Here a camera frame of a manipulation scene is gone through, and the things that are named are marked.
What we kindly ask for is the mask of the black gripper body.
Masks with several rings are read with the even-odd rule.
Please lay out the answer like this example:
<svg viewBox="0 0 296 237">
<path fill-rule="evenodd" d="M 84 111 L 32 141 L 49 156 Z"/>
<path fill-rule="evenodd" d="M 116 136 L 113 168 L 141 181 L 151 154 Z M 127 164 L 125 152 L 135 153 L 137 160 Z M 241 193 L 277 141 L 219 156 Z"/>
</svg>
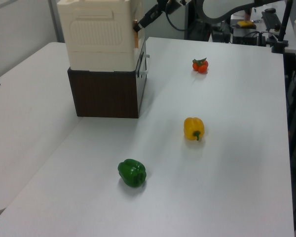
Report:
<svg viewBox="0 0 296 237">
<path fill-rule="evenodd" d="M 163 11 L 164 11 L 163 3 L 158 3 L 155 6 L 153 6 L 139 21 L 140 28 L 145 28 L 146 26 L 151 24 L 162 14 Z"/>
</svg>

